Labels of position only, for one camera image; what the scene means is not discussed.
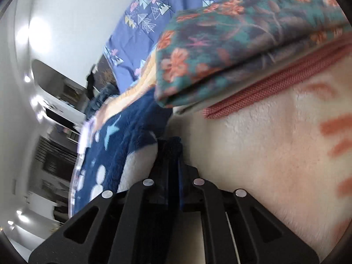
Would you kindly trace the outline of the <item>navy fleece star-pattern garment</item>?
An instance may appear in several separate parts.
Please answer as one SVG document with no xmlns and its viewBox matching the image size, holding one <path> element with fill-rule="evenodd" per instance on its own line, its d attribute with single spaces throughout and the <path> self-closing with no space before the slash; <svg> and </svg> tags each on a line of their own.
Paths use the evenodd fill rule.
<svg viewBox="0 0 352 264">
<path fill-rule="evenodd" d="M 104 191 L 123 192 L 148 177 L 171 115 L 172 109 L 160 107 L 149 89 L 93 133 L 73 171 L 69 216 Z"/>
</svg>

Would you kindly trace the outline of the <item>cream fleece red-trim garment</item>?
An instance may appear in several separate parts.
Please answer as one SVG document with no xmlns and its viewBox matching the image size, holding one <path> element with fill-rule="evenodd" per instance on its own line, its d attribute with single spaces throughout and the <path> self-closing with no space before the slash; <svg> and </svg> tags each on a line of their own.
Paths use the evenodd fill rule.
<svg viewBox="0 0 352 264">
<path fill-rule="evenodd" d="M 351 222 L 351 35 L 307 80 L 220 119 L 172 116 L 186 163 L 220 189 L 246 189 L 325 259 Z"/>
</svg>

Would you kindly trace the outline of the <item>dark teal knitted cloth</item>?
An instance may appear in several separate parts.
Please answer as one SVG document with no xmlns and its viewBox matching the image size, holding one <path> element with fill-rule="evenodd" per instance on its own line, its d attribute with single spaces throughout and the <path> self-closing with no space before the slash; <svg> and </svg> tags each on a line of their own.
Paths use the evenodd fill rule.
<svg viewBox="0 0 352 264">
<path fill-rule="evenodd" d="M 95 112 L 100 109 L 102 104 L 111 96 L 118 96 L 120 94 L 119 89 L 116 85 L 108 83 L 99 94 L 94 97 L 86 106 L 84 110 L 85 120 L 89 120 L 94 116 Z"/>
</svg>

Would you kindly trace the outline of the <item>peach fleece blanket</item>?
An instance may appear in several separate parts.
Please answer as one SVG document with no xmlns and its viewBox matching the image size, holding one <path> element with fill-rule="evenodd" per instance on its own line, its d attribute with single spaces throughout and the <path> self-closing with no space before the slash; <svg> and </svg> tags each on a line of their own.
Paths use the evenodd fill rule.
<svg viewBox="0 0 352 264">
<path fill-rule="evenodd" d="M 100 109 L 89 120 L 85 120 L 80 133 L 96 132 L 107 120 L 120 113 L 133 102 L 142 97 L 156 85 L 156 51 L 148 56 L 146 64 L 141 68 L 141 76 L 137 83 L 118 96 L 111 96 L 105 100 Z"/>
</svg>

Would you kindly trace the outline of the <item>blue tree-print pillow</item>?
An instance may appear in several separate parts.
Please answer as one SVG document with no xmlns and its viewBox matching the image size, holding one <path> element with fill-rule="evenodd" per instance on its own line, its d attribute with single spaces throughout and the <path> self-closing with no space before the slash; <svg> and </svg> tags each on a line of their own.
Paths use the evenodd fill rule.
<svg viewBox="0 0 352 264">
<path fill-rule="evenodd" d="M 140 77 L 146 59 L 176 12 L 217 1 L 132 0 L 104 49 L 119 92 L 125 92 Z"/>
</svg>

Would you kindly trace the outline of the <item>dark patterned pillow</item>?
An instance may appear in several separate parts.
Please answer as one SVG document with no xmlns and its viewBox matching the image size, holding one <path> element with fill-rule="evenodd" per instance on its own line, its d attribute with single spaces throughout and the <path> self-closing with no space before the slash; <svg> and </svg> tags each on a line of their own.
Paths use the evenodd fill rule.
<svg viewBox="0 0 352 264">
<path fill-rule="evenodd" d="M 102 55 L 95 66 L 95 88 L 98 91 L 101 91 L 108 83 L 116 86 L 116 79 L 113 75 L 112 69 L 110 68 L 109 62 Z"/>
</svg>

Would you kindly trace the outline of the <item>floral teal folded garment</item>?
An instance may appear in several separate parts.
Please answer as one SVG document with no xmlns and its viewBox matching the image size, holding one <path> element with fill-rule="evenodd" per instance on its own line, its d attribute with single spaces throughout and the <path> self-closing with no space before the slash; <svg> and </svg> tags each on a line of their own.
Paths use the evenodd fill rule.
<svg viewBox="0 0 352 264">
<path fill-rule="evenodd" d="M 336 0 L 222 0 L 176 13 L 156 49 L 156 101 L 234 93 L 351 32 Z"/>
</svg>

